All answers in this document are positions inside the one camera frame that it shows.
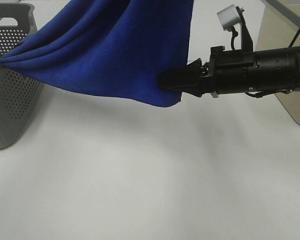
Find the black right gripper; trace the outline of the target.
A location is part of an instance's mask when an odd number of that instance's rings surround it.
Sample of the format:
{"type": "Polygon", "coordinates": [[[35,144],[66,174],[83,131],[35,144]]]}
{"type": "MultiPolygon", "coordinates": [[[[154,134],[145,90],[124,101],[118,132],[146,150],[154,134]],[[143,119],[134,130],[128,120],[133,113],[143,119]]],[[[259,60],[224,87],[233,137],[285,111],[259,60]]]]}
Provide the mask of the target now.
{"type": "Polygon", "coordinates": [[[237,94],[257,90],[252,80],[256,66],[254,52],[224,50],[223,46],[210,48],[209,62],[205,63],[207,72],[199,77],[195,72],[203,71],[202,59],[189,61],[186,72],[165,72],[157,77],[158,87],[165,91],[188,93],[193,96],[203,94],[237,94]]]}

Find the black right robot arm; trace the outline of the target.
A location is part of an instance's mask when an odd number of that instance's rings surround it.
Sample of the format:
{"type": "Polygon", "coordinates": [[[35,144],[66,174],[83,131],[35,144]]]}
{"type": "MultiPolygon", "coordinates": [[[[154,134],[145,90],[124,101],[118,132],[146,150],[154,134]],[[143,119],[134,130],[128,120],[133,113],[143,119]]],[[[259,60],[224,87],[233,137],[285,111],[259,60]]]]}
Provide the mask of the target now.
{"type": "Polygon", "coordinates": [[[162,90],[191,94],[245,93],[253,98],[300,92],[300,46],[262,51],[210,49],[201,59],[157,77],[162,90]]]}

